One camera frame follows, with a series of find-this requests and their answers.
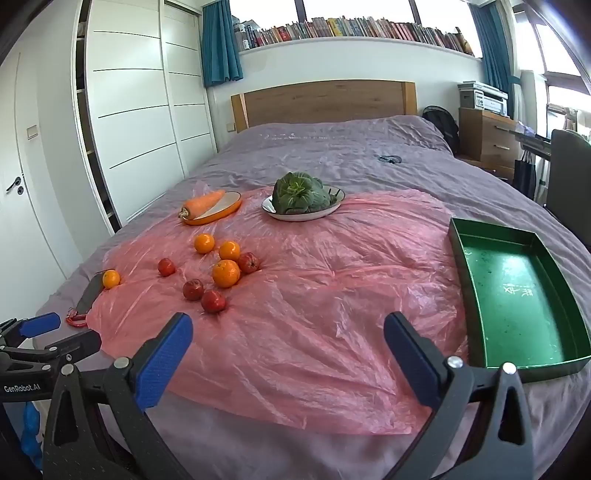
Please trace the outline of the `right teal curtain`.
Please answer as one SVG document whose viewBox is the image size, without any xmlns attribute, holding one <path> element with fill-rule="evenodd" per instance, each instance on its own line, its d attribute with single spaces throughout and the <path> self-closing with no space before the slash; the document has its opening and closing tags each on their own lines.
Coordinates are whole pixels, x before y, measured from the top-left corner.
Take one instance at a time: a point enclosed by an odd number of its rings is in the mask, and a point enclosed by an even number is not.
<svg viewBox="0 0 591 480">
<path fill-rule="evenodd" d="M 519 83 L 513 75 L 511 58 L 501 16 L 495 3 L 478 7 L 470 5 L 482 49 L 485 83 L 508 95 L 507 115 L 515 114 L 514 86 Z"/>
</svg>

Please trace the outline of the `green leafy cabbage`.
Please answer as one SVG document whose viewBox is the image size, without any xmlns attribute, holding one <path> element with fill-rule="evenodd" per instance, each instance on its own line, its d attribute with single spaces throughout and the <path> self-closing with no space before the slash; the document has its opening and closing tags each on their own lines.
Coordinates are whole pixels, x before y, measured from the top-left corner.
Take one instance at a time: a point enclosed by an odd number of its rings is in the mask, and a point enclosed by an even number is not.
<svg viewBox="0 0 591 480">
<path fill-rule="evenodd" d="M 289 172 L 276 181 L 271 203 L 277 214 L 315 213 L 339 200 L 339 189 L 325 189 L 321 179 L 305 172 Z"/>
</svg>

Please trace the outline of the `orange oval dish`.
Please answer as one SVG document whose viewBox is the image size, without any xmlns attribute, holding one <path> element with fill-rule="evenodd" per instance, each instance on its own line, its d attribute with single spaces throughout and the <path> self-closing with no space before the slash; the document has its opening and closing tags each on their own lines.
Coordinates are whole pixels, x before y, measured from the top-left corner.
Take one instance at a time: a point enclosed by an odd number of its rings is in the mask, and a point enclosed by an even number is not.
<svg viewBox="0 0 591 480">
<path fill-rule="evenodd" d="M 214 207 L 206 211 L 200 217 L 192 220 L 179 219 L 184 224 L 190 226 L 205 225 L 231 215 L 233 212 L 238 210 L 240 206 L 242 206 L 242 195 L 240 195 L 238 192 L 225 191 L 224 197 L 222 197 L 221 200 L 219 200 L 219 202 L 214 205 Z"/>
</svg>

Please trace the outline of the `wooden headboard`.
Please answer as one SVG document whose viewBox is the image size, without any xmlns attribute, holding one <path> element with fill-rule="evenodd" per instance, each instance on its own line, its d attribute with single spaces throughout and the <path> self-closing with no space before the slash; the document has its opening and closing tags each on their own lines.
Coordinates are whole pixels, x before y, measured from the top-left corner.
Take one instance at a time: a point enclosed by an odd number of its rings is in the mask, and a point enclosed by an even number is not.
<svg viewBox="0 0 591 480">
<path fill-rule="evenodd" d="M 235 131 L 271 123 L 311 124 L 418 113 L 413 82 L 327 80 L 281 85 L 230 98 Z"/>
</svg>

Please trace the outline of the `grey office chair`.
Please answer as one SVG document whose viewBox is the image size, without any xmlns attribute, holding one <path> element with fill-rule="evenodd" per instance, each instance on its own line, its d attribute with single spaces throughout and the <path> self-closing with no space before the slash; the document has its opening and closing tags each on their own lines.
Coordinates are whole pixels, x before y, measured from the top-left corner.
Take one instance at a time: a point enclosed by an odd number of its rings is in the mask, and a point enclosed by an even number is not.
<svg viewBox="0 0 591 480">
<path fill-rule="evenodd" d="M 590 183 L 590 143 L 575 131 L 554 130 L 546 208 L 587 247 Z"/>
</svg>

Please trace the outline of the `white door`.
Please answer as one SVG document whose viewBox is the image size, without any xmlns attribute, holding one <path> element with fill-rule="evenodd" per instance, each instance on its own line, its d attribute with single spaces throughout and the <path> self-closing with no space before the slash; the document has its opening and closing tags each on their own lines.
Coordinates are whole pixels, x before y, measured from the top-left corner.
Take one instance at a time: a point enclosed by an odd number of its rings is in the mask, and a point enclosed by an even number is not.
<svg viewBox="0 0 591 480">
<path fill-rule="evenodd" d="M 35 315 L 64 280 L 36 218 L 16 124 L 18 57 L 1 66 L 1 320 Z"/>
</svg>

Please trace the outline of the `desk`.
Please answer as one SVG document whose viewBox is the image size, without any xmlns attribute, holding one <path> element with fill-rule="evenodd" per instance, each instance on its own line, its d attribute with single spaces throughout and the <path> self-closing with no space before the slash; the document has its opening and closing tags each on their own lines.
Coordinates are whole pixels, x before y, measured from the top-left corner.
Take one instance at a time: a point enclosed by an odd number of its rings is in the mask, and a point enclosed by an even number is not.
<svg viewBox="0 0 591 480">
<path fill-rule="evenodd" d="M 511 133 L 521 148 L 544 160 L 551 160 L 551 140 L 538 135 L 533 129 L 518 122 Z"/>
</svg>

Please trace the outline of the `carrot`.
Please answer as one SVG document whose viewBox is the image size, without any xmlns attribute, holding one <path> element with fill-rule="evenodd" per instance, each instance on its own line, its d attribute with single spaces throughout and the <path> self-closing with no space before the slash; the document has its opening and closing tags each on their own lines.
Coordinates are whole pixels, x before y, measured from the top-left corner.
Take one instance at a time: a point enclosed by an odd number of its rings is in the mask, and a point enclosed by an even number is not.
<svg viewBox="0 0 591 480">
<path fill-rule="evenodd" d="M 199 197 L 188 199 L 181 206 L 178 217 L 182 220 L 192 220 L 200 217 L 214 207 L 224 195 L 224 190 L 216 190 Z"/>
</svg>

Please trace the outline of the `dark blue tote bag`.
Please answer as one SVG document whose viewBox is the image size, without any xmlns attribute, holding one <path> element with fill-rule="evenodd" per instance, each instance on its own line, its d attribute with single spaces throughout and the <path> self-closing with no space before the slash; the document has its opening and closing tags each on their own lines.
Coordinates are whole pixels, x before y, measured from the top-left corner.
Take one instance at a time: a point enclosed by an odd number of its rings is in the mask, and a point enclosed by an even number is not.
<svg viewBox="0 0 591 480">
<path fill-rule="evenodd" d="M 534 155 L 525 150 L 522 157 L 515 161 L 512 186 L 530 200 L 535 199 L 537 185 Z"/>
</svg>

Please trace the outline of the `wooden drawer chest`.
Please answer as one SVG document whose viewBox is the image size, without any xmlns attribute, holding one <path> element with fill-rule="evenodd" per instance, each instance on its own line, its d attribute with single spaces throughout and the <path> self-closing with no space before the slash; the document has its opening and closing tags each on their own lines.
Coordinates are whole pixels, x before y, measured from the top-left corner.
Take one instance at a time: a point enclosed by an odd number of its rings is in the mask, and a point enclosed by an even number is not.
<svg viewBox="0 0 591 480">
<path fill-rule="evenodd" d="M 462 157 L 488 173 L 511 183 L 521 147 L 514 132 L 517 123 L 509 117 L 461 107 L 459 138 Z"/>
</svg>

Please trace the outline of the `row of books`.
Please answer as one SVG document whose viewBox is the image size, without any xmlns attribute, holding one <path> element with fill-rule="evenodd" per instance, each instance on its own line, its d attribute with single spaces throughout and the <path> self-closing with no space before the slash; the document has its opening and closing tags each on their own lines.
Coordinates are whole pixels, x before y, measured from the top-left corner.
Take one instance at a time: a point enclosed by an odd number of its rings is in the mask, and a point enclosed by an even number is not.
<svg viewBox="0 0 591 480">
<path fill-rule="evenodd" d="M 401 40 L 446 48 L 474 57 L 474 51 L 459 28 L 455 32 L 425 27 L 385 18 L 315 17 L 311 21 L 293 22 L 269 29 L 260 28 L 253 20 L 240 22 L 232 17 L 238 49 L 245 51 L 278 43 L 318 38 L 361 37 Z"/>
</svg>

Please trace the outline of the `pink plastic sheet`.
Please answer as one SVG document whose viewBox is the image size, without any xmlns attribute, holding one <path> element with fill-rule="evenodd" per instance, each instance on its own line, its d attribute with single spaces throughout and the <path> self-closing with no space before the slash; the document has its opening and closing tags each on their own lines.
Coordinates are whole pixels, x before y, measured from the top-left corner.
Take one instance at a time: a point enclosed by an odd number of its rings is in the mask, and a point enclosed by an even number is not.
<svg viewBox="0 0 591 480">
<path fill-rule="evenodd" d="M 259 258 L 208 314 L 182 295 L 187 280 L 213 284 L 216 253 L 198 254 L 194 228 L 171 216 L 109 251 L 118 287 L 87 322 L 111 357 L 130 356 L 177 312 L 193 338 L 170 390 L 195 403 L 297 429 L 334 434 L 418 431 L 429 411 L 386 344 L 385 317 L 402 312 L 441 351 L 465 354 L 466 322 L 448 237 L 450 210 L 418 190 L 349 195 L 328 217 L 304 223 L 263 212 L 267 189 L 206 228 Z M 176 272 L 162 277 L 169 258 Z"/>
</svg>

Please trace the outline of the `light switch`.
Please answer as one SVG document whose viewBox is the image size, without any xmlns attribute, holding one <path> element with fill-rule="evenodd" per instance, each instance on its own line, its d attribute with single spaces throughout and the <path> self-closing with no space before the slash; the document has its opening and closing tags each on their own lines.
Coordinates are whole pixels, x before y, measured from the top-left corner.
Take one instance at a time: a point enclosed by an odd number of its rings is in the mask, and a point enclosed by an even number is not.
<svg viewBox="0 0 591 480">
<path fill-rule="evenodd" d="M 26 134 L 27 134 L 28 140 L 32 140 L 32 139 L 36 138 L 39 135 L 38 126 L 32 125 L 32 126 L 28 127 L 26 130 Z"/>
</svg>

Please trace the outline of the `green rectangular tray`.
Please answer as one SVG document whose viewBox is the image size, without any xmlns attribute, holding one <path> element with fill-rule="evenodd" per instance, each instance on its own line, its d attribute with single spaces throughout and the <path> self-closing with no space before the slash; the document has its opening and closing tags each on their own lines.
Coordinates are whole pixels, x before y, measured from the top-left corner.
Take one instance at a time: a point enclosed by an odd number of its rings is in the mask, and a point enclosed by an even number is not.
<svg viewBox="0 0 591 480">
<path fill-rule="evenodd" d="M 513 363 L 523 382 L 580 372 L 590 360 L 584 318 L 537 234 L 454 218 L 449 237 L 466 313 L 469 362 Z"/>
</svg>

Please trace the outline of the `black backpack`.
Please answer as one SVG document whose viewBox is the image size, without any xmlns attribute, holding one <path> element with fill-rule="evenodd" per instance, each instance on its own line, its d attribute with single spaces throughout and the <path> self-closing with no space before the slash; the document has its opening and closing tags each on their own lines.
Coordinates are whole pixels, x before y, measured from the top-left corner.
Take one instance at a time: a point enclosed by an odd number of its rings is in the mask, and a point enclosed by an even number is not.
<svg viewBox="0 0 591 480">
<path fill-rule="evenodd" d="M 430 105 L 423 109 L 422 117 L 435 125 L 455 155 L 460 153 L 459 127 L 448 110 Z"/>
</svg>

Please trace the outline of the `black smartphone red case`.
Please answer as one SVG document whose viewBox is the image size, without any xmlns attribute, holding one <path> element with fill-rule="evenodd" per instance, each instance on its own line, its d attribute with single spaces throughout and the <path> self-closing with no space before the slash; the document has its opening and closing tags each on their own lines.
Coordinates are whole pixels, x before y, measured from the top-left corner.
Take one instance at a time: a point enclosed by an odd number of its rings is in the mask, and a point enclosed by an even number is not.
<svg viewBox="0 0 591 480">
<path fill-rule="evenodd" d="M 76 304 L 75 311 L 77 315 L 86 315 L 91 310 L 93 303 L 104 289 L 102 281 L 103 274 L 104 272 L 100 271 L 89 281 L 80 300 Z"/>
</svg>

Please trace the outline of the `teal curtain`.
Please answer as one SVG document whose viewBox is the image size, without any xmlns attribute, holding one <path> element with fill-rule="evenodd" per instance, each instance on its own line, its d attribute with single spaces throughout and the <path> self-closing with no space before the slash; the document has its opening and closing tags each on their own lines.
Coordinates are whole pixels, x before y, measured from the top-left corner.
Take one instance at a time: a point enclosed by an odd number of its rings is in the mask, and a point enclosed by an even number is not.
<svg viewBox="0 0 591 480">
<path fill-rule="evenodd" d="M 202 8 L 201 61 L 204 86 L 211 88 L 243 78 L 228 0 L 215 1 Z"/>
<path fill-rule="evenodd" d="M 495 3 L 478 7 L 470 5 L 482 49 L 485 83 L 508 95 L 507 115 L 515 114 L 514 86 L 519 83 L 513 75 L 511 58 L 501 16 Z"/>
</svg>

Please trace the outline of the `small dark object on bed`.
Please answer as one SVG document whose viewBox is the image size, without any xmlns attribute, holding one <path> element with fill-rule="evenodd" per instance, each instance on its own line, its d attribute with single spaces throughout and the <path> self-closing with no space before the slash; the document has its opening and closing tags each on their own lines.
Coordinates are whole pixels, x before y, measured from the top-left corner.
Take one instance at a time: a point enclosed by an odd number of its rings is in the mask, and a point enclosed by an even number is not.
<svg viewBox="0 0 591 480">
<path fill-rule="evenodd" d="M 384 163 L 389 163 L 389 164 L 401 164 L 402 159 L 400 156 L 397 155 L 381 155 L 378 157 L 378 160 Z"/>
</svg>

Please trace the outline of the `red apple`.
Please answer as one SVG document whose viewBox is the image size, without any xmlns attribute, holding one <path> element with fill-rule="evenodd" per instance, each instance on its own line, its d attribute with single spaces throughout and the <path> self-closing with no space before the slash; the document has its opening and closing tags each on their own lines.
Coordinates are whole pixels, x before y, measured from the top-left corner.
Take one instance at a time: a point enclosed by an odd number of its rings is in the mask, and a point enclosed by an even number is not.
<svg viewBox="0 0 591 480">
<path fill-rule="evenodd" d="M 157 264 L 160 276 L 168 277 L 176 272 L 176 265 L 169 258 L 162 258 Z"/>
<path fill-rule="evenodd" d="M 218 291 L 206 290 L 200 300 L 202 308 L 208 314 L 217 314 L 224 311 L 228 302 L 225 297 Z"/>
<path fill-rule="evenodd" d="M 198 279 L 187 280 L 183 284 L 182 295 L 187 301 L 199 301 L 204 295 L 204 284 Z"/>
<path fill-rule="evenodd" d="M 240 271 L 245 275 L 252 274 L 260 268 L 260 260 L 252 252 L 240 254 L 236 260 L 236 264 L 238 264 Z"/>
</svg>

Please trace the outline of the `left teal curtain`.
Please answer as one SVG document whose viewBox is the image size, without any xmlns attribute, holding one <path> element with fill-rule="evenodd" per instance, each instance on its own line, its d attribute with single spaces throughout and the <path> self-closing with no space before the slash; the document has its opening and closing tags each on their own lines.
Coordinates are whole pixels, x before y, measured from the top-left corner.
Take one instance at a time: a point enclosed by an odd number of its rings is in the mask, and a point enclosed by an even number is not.
<svg viewBox="0 0 591 480">
<path fill-rule="evenodd" d="M 243 78 L 228 0 L 215 1 L 202 8 L 201 61 L 204 86 L 211 88 Z"/>
</svg>

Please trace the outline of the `large orange front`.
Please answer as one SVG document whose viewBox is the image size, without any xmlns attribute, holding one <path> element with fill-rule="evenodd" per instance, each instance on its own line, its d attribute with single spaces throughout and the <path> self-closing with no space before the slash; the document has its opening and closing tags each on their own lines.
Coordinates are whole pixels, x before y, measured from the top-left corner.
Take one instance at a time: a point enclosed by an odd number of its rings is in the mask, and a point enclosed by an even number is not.
<svg viewBox="0 0 591 480">
<path fill-rule="evenodd" d="M 218 288 L 226 289 L 235 285 L 242 275 L 238 263 L 233 260 L 219 260 L 212 268 L 211 278 Z"/>
</svg>

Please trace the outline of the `white printer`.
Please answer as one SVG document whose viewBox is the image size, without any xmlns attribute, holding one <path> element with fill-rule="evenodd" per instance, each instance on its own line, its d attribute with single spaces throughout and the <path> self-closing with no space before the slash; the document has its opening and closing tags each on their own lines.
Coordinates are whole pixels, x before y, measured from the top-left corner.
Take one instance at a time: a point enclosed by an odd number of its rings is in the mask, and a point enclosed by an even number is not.
<svg viewBox="0 0 591 480">
<path fill-rule="evenodd" d="M 508 116 L 508 94 L 487 84 L 467 81 L 458 85 L 462 108 Z"/>
</svg>

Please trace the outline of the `white sliding wardrobe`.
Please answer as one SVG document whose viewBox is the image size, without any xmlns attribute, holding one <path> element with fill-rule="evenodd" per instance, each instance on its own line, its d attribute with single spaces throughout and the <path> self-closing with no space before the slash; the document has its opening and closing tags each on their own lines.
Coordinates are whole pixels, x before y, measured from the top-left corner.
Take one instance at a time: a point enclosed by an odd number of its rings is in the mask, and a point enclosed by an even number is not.
<svg viewBox="0 0 591 480">
<path fill-rule="evenodd" d="M 85 1 L 77 53 L 88 160 L 112 230 L 216 152 L 194 1 Z"/>
</svg>

